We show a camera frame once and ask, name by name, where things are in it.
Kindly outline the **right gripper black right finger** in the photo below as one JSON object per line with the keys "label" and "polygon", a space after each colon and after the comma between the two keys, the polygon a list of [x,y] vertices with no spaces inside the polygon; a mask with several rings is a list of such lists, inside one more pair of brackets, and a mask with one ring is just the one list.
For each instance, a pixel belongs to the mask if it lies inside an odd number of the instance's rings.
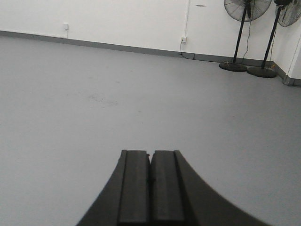
{"label": "right gripper black right finger", "polygon": [[150,225],[266,225],[215,191],[180,151],[156,150],[150,166]]}

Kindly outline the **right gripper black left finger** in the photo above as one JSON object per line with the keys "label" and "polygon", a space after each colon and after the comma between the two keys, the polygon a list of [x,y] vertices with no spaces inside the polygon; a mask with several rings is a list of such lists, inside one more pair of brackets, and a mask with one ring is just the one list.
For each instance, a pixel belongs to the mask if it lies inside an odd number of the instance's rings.
{"label": "right gripper black left finger", "polygon": [[146,226],[149,214],[149,156],[122,150],[117,166],[79,226]]}

